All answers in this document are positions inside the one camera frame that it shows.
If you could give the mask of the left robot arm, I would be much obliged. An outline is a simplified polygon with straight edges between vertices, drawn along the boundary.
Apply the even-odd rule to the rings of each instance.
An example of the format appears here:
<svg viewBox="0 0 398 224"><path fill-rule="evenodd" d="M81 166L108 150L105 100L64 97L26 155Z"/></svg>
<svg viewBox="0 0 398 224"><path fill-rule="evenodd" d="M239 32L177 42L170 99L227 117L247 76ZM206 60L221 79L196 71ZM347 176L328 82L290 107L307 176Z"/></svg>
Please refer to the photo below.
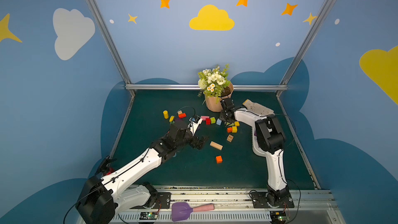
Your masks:
<svg viewBox="0 0 398 224"><path fill-rule="evenodd" d="M108 224L116 214L127 209L143 206L154 207L157 190L150 183L133 189L129 187L149 171L159 167L175 156L180 148L190 145L202 149L206 138L199 139L195 132L202 123L199 116L189 122L177 121L169 131L136 159L121 169L98 178L90 177L84 184L75 208L86 224Z"/></svg>

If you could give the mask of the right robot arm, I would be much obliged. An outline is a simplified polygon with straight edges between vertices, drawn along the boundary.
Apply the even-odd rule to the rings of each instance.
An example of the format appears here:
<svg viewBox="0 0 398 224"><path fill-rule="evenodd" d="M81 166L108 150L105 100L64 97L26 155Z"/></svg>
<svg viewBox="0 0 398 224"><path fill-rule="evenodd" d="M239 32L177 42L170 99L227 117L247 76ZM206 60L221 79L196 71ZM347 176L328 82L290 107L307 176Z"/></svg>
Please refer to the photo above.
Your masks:
<svg viewBox="0 0 398 224"><path fill-rule="evenodd" d="M235 107L229 97L221 100L221 107L221 120L228 123L238 121L252 127L252 150L266 159L268 205L294 207L284 172L286 136L274 111L251 100Z"/></svg>

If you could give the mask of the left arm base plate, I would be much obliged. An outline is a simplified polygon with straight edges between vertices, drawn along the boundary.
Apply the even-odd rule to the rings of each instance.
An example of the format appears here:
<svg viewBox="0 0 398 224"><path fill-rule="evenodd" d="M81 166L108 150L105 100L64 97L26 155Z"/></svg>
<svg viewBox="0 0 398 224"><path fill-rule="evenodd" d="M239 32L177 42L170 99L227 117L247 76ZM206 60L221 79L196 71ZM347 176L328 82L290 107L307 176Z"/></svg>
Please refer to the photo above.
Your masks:
<svg viewBox="0 0 398 224"><path fill-rule="evenodd" d="M146 209L169 209L171 205L170 192L158 192L156 196L151 196L141 208Z"/></svg>

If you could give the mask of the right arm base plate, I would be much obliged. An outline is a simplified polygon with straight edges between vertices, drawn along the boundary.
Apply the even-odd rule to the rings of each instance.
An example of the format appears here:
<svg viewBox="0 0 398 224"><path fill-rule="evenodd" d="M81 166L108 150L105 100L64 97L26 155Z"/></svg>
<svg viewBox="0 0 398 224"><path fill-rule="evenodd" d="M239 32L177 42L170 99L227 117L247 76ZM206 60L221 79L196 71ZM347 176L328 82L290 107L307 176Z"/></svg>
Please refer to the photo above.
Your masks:
<svg viewBox="0 0 398 224"><path fill-rule="evenodd" d="M294 208L293 199L288 196L284 199L276 199L268 192L250 191L249 197L254 208Z"/></svg>

